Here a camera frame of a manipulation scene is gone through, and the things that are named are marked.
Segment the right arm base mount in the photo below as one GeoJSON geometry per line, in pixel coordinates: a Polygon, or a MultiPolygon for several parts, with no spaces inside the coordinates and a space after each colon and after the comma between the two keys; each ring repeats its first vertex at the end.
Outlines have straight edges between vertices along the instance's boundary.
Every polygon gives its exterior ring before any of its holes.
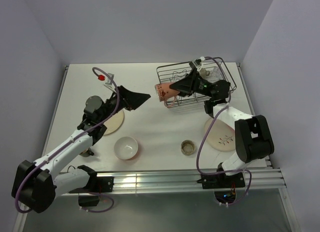
{"type": "Polygon", "coordinates": [[[246,185],[241,172],[231,176],[225,174],[201,175],[197,183],[201,184],[204,190],[221,189],[221,191],[215,191],[214,195],[216,200],[222,204],[233,203],[237,197],[236,189],[244,188],[246,185]]]}

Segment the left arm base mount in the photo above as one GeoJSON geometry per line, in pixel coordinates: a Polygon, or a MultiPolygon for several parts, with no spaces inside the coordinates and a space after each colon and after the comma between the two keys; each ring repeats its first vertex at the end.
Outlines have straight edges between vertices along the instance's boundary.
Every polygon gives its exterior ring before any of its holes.
{"type": "Polygon", "coordinates": [[[108,210],[110,210],[115,201],[112,197],[108,195],[103,195],[104,193],[110,193],[113,191],[114,177],[113,176],[99,176],[97,177],[96,183],[91,189],[79,188],[74,190],[74,193],[88,193],[89,195],[79,195],[78,205],[81,208],[91,209],[96,207],[100,202],[110,202],[108,210]]]}

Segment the grey-green ceramic cup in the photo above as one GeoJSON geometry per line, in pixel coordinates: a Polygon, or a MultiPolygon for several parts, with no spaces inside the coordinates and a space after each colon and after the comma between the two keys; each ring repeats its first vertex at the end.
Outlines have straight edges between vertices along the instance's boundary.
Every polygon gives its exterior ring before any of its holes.
{"type": "Polygon", "coordinates": [[[205,68],[201,68],[198,72],[203,79],[210,75],[210,71],[206,70],[205,68]]]}

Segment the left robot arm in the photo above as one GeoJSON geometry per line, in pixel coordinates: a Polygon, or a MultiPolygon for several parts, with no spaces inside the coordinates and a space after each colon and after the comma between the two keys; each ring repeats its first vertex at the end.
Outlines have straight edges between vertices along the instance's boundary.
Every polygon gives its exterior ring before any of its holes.
{"type": "Polygon", "coordinates": [[[136,110],[150,97],[150,94],[133,92],[122,85],[117,86],[107,100],[97,95],[89,97],[82,121],[69,138],[34,162],[24,160],[19,164],[11,192],[16,210],[23,214],[20,204],[24,204],[28,207],[27,213],[42,213],[60,195],[78,189],[95,190],[98,185],[95,170],[80,165],[62,174],[62,169],[103,137],[107,130],[104,123],[108,119],[123,109],[136,110]]]}

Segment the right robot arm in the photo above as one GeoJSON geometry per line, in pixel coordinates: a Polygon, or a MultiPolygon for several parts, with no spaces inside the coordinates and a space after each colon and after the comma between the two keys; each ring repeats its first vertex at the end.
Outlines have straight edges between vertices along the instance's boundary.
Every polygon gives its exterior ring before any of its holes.
{"type": "Polygon", "coordinates": [[[234,130],[235,152],[220,164],[220,170],[214,172],[217,183],[229,186],[234,175],[246,170],[248,164],[264,159],[274,153],[274,143],[263,115],[250,115],[230,106],[231,84],[225,79],[209,82],[201,77],[198,69],[193,68],[183,79],[172,83],[170,89],[179,96],[200,94],[209,99],[204,102],[204,110],[212,118],[206,130],[202,144],[217,120],[221,120],[234,130]]]}

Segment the orange mug white inside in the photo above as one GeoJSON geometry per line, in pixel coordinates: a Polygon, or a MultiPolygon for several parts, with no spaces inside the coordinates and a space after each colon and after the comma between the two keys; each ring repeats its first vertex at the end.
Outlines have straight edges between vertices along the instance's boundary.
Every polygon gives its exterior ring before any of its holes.
{"type": "Polygon", "coordinates": [[[160,102],[163,102],[166,108],[171,108],[179,95],[179,91],[171,89],[173,82],[159,83],[154,86],[160,102]],[[168,104],[168,100],[173,98],[172,103],[168,104]]]}

